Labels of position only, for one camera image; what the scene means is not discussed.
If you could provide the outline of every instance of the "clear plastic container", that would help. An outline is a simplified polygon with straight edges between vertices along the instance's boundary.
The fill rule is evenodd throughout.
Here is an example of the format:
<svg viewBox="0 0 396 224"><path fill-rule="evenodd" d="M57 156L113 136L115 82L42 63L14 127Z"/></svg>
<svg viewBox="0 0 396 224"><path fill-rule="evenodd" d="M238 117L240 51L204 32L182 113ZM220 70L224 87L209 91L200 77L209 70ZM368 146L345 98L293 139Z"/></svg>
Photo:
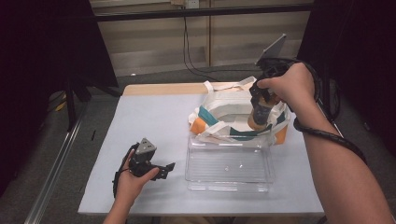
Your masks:
<svg viewBox="0 0 396 224"><path fill-rule="evenodd" d="M191 190L267 192L275 175L269 148L204 143L192 135L186 179Z"/></svg>

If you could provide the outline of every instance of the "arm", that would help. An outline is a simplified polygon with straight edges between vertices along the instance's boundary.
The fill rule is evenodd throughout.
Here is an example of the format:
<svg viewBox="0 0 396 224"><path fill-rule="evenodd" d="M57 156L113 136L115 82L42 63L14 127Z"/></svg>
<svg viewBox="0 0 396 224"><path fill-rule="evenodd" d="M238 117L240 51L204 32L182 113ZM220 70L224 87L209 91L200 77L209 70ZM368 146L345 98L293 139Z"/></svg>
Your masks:
<svg viewBox="0 0 396 224"><path fill-rule="evenodd" d="M128 161L131 159L133 153L134 151L132 150L128 160L123 165L123 169L128 169ZM117 187L116 199L104 223L124 224L129 210L134 204L134 200L142 191L143 186L158 174L159 171L160 169L154 168L141 177L134 176L128 170L122 172Z"/></svg>
<svg viewBox="0 0 396 224"><path fill-rule="evenodd" d="M339 135L318 108L312 76L302 63L258 86L273 89L305 127ZM308 133L304 133L304 141L315 188L331 223L394 223L381 188L358 156Z"/></svg>

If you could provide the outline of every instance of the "dark background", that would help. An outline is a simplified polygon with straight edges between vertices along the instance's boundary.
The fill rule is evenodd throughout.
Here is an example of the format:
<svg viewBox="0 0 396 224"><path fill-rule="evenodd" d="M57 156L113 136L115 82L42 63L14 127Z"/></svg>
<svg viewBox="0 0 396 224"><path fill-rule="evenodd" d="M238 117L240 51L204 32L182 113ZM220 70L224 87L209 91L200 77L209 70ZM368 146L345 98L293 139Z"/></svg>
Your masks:
<svg viewBox="0 0 396 224"><path fill-rule="evenodd" d="M334 79L396 156L396 1L315 2L338 7L311 13L298 58Z"/></svg>
<svg viewBox="0 0 396 224"><path fill-rule="evenodd" d="M117 86L96 23L59 23L67 16L93 15L89 1L1 1L0 194L35 143L49 97L91 83Z"/></svg>

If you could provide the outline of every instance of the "person's left hand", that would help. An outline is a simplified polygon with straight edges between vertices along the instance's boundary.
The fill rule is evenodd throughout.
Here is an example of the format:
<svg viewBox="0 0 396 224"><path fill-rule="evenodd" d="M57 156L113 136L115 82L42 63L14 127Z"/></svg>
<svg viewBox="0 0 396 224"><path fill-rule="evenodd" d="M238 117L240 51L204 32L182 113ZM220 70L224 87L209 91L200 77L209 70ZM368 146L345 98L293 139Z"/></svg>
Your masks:
<svg viewBox="0 0 396 224"><path fill-rule="evenodd" d="M134 150L129 154L122 169L128 169L128 163L133 154ZM156 167L141 177L134 176L129 170L122 172L117 187L116 202L131 207L134 204L134 200L142 191L143 186L158 174L159 171L160 169Z"/></svg>

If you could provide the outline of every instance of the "table surface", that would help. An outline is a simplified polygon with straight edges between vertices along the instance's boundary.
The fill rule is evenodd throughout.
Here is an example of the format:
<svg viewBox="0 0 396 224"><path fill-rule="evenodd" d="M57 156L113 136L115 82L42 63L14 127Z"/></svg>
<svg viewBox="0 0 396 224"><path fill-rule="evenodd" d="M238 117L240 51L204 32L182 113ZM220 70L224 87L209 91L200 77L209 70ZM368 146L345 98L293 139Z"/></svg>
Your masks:
<svg viewBox="0 0 396 224"><path fill-rule="evenodd" d="M212 83L214 86L224 83ZM150 181L130 213L141 216L322 215L301 133L289 125L286 141L271 147L275 182L268 192L188 190L185 179L188 115L205 99L203 83L130 85L121 96L78 212L105 215L114 202L112 180L128 148L147 137L154 164L175 162L166 180Z"/></svg>

